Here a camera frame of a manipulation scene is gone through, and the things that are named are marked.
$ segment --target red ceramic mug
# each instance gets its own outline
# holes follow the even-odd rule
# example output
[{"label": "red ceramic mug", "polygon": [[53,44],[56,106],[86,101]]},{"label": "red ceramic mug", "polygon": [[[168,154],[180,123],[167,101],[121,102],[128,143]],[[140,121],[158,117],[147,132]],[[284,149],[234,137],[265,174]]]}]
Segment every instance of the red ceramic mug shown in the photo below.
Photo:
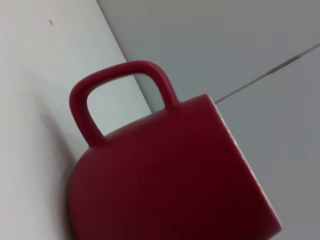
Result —
[{"label": "red ceramic mug", "polygon": [[[154,80],[165,108],[103,136],[88,95],[132,74]],[[179,102],[157,65],[98,71],[73,88],[70,108],[89,144],[68,189],[77,240],[267,240],[281,230],[212,100]]]}]

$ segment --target white surface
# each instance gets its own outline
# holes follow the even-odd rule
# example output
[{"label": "white surface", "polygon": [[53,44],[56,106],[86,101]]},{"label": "white surface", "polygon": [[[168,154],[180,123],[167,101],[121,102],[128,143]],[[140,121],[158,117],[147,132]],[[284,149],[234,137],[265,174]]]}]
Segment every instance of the white surface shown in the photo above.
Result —
[{"label": "white surface", "polygon": [[320,239],[320,49],[217,105],[277,212],[275,239]]},{"label": "white surface", "polygon": [[[128,61],[168,74],[181,101],[214,101],[320,43],[319,0],[97,0]],[[137,78],[151,110],[162,101]]]},{"label": "white surface", "polygon": [[[94,0],[0,1],[0,239],[69,239],[65,186],[87,148],[69,93],[124,61]],[[133,77],[94,91],[89,109],[104,134],[150,113]]]}]

